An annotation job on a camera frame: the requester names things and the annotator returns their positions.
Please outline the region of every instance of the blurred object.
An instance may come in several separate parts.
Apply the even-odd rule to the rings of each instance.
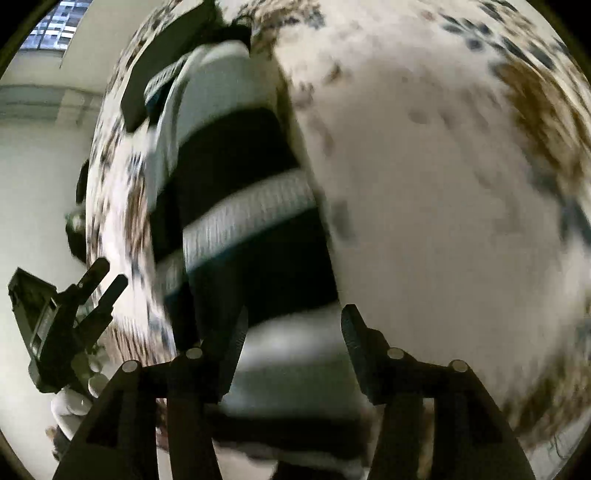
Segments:
[[[31,363],[29,374],[42,393],[57,393],[66,385],[81,389],[72,361],[90,351],[111,322],[114,302],[127,286],[118,275],[96,308],[79,325],[76,313],[109,271],[109,263],[98,259],[76,285],[62,293],[33,275],[17,269],[8,286],[12,309]]]

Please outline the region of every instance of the wall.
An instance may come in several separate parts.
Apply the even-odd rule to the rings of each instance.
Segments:
[[[92,132],[32,121],[0,122],[0,287],[21,267],[64,289],[85,269],[70,255],[64,214],[74,206]],[[51,394],[28,377],[29,357],[0,293],[0,430],[38,480],[57,467],[44,429],[54,424]]]
[[[0,85],[66,86],[103,93],[121,51],[145,17],[163,0],[94,0],[62,58],[20,52]]]

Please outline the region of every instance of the patterned fabric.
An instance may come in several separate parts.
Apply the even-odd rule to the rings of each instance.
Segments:
[[[154,295],[151,138],[124,134],[119,104],[144,46],[198,3],[169,2],[134,35],[90,158],[88,261],[131,280],[105,339],[147,364],[175,351]],[[396,319],[377,327],[416,358],[467,360],[527,449],[578,419],[591,406],[591,90],[544,18],[524,0],[218,4],[226,21],[254,19],[252,52],[326,199],[341,302]]]

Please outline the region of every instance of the metal screw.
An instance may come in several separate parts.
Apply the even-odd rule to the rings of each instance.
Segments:
[[[392,359],[392,360],[402,360],[404,358],[404,350],[401,350],[400,348],[391,348],[390,350],[388,350],[388,356]]]
[[[123,371],[126,374],[130,374],[131,372],[134,372],[137,368],[138,368],[139,363],[136,362],[135,360],[127,360],[124,364],[123,364]]]
[[[454,360],[452,362],[452,368],[459,373],[465,373],[468,371],[468,364],[464,360]]]
[[[198,346],[190,348],[187,350],[187,358],[190,360],[197,360],[203,356],[203,350],[201,350]]]

